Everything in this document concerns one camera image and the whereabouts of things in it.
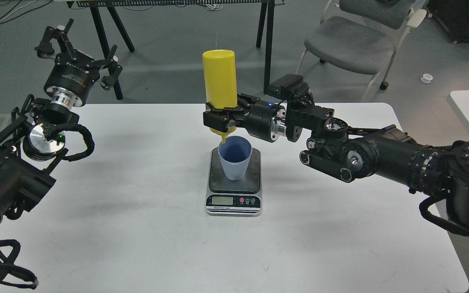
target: gray chair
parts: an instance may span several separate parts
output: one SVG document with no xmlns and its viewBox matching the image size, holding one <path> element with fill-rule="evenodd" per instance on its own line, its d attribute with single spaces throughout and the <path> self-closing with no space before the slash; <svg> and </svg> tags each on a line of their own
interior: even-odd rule
<svg viewBox="0 0 469 293">
<path fill-rule="evenodd" d="M 387 2 L 389 1 L 340 0 L 339 8 L 346 13 L 366 17 L 394 30 L 405 26 L 406 30 L 399 40 L 344 17 L 333 16 L 325 20 L 327 11 L 333 6 L 333 0 L 330 0 L 324 8 L 319 26 L 305 39 L 305 51 L 301 55 L 296 74 L 300 71 L 305 54 L 311 52 L 322 64 L 328 62 L 350 72 L 372 75 L 361 100 L 365 98 L 386 66 L 388 68 L 380 89 L 387 89 L 386 78 L 396 58 L 399 45 L 409 29 L 419 26 L 426 16 L 426 11 L 423 9 L 413 10 L 412 5 L 415 0 Z"/>
</svg>

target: yellow squeeze bottle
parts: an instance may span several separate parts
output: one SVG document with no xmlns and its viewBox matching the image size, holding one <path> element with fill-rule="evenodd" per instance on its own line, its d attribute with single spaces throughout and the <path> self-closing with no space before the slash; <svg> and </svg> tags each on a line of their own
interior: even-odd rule
<svg viewBox="0 0 469 293">
<path fill-rule="evenodd" d="M 202 61 L 207 102 L 216 109 L 238 106 L 235 53 L 232 50 L 209 50 L 202 54 Z M 210 130 L 222 136 L 222 143 L 225 143 L 227 135 L 236 127 L 230 127 L 227 132 Z"/>
</svg>

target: black cable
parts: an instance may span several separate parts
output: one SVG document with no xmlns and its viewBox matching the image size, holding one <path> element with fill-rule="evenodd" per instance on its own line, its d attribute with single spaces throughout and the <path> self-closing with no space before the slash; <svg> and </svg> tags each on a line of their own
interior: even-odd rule
<svg viewBox="0 0 469 293">
<path fill-rule="evenodd" d="M 153 8 L 153 5 L 145 8 L 145 9 L 131 9 L 131 8 L 128 8 L 128 7 L 123 7 L 124 9 L 128 9 L 129 11 L 147 11 L 148 9 L 151 9 Z"/>
<path fill-rule="evenodd" d="M 22 13 L 22 14 L 16 16 L 16 17 L 14 17 L 14 18 L 9 19 L 9 20 L 5 20 L 4 22 L 0 22 L 0 24 L 6 24 L 7 22 L 11 22 L 12 20 L 14 20 L 14 19 L 16 19 L 16 18 L 19 18 L 19 17 L 21 17 L 21 16 L 23 16 L 23 15 L 29 13 L 29 12 L 32 12 L 32 11 L 34 11 L 34 10 L 36 10 L 36 9 L 41 8 L 41 7 L 45 7 L 46 5 L 50 4 L 52 1 L 53 1 L 53 0 L 50 0 L 50 1 L 48 1 L 46 4 L 43 4 L 43 5 L 39 6 L 39 7 L 35 7 L 35 8 L 33 8 L 33 9 L 30 9 L 29 11 L 26 11 L 26 12 L 24 12 L 24 13 Z"/>
<path fill-rule="evenodd" d="M 21 3 L 23 0 L 19 0 L 9 11 L 7 11 L 7 13 L 5 13 L 2 17 L 0 17 L 0 20 L 5 17 L 8 13 L 10 13 L 16 6 L 19 5 L 19 3 Z"/>
<path fill-rule="evenodd" d="M 82 139 L 84 143 L 86 144 L 86 150 L 80 153 L 77 153 L 75 155 L 70 155 L 70 156 L 65 156 L 63 160 L 65 161 L 78 161 L 82 158 L 85 158 L 93 153 L 95 150 L 95 143 L 92 138 L 91 132 L 88 130 L 88 128 L 76 124 L 76 123 L 63 123 L 63 124 L 44 124 L 43 125 L 43 133 L 44 137 L 48 140 L 55 139 L 58 135 L 59 132 L 61 131 L 75 131 L 78 132 L 82 135 Z"/>
<path fill-rule="evenodd" d="M 1 4 L 0 6 L 7 5 L 8 3 L 10 3 L 10 0 L 8 0 L 8 2 L 6 2 L 6 3 Z"/>
</svg>

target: plastic cup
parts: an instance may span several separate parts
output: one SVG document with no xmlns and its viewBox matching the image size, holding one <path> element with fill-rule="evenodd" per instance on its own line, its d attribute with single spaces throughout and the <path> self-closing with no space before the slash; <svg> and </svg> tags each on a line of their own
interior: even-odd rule
<svg viewBox="0 0 469 293">
<path fill-rule="evenodd" d="M 218 155 L 224 174 L 232 181 L 238 181 L 244 177 L 251 154 L 253 154 L 251 143 L 240 136 L 229 136 L 225 143 L 218 145 Z"/>
</svg>

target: cable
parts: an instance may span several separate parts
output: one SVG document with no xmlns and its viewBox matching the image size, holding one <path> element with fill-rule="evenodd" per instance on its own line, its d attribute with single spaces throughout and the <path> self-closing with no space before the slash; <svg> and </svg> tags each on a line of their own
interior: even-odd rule
<svg viewBox="0 0 469 293">
<path fill-rule="evenodd" d="M 153 8 L 153 5 L 147 7 L 147 8 L 144 8 L 144 9 L 131 9 L 131 8 L 128 8 L 128 7 L 123 7 L 124 9 L 128 9 L 129 11 L 147 11 L 148 9 L 151 9 Z"/>
<path fill-rule="evenodd" d="M 8 3 L 10 3 L 10 0 L 8 0 L 8 2 L 6 2 L 4 4 L 1 4 L 0 6 L 7 5 Z"/>
<path fill-rule="evenodd" d="M 19 7 L 19 8 L 17 8 L 16 10 L 12 11 L 9 15 L 7 15 L 7 16 L 5 16 L 3 19 L 1 19 L 0 22 L 4 21 L 4 20 L 7 19 L 8 17 L 10 17 L 10 15 L 14 14 L 16 11 L 18 11 L 18 10 L 20 10 L 20 9 L 23 9 L 23 8 L 25 8 L 26 6 L 28 6 L 28 5 L 30 5 L 30 4 L 32 4 L 32 3 L 34 3 L 34 2 L 37 2 L 37 0 L 34 0 L 34 1 L 32 1 L 32 2 L 30 2 L 30 3 L 28 3 L 28 4 L 26 4 L 26 5 L 23 5 L 23 6 Z"/>
<path fill-rule="evenodd" d="M 209 11 L 220 11 L 224 7 L 222 4 L 206 4 L 205 6 Z"/>
<path fill-rule="evenodd" d="M 5 13 L 2 17 L 0 17 L 0 20 L 1 20 L 3 17 L 5 17 L 5 15 L 7 15 L 8 13 L 10 13 L 10 11 L 12 11 L 12 9 L 15 8 L 16 6 L 18 6 L 19 3 L 21 3 L 21 2 L 22 2 L 22 0 L 19 0 L 9 11 L 7 11 L 7 13 Z"/>
<path fill-rule="evenodd" d="M 22 13 L 22 14 L 16 16 L 16 17 L 14 17 L 14 18 L 11 18 L 11 19 L 9 19 L 9 20 L 6 20 L 5 22 L 0 22 L 0 24 L 6 24 L 7 22 L 11 22 L 12 20 L 14 20 L 14 19 L 16 19 L 16 18 L 19 18 L 19 17 L 21 17 L 21 16 L 23 16 L 23 15 L 29 13 L 29 12 L 32 12 L 32 11 L 34 11 L 34 10 L 36 10 L 36 9 L 39 9 L 39 8 L 41 8 L 41 7 L 44 7 L 44 6 L 48 5 L 48 4 L 50 4 L 52 1 L 53 1 L 53 0 L 50 0 L 50 1 L 48 1 L 46 4 L 43 4 L 43 5 L 39 6 L 39 7 L 35 7 L 35 8 L 33 8 L 33 9 L 30 9 L 29 11 L 26 11 L 26 12 L 24 12 L 24 13 Z"/>
</svg>

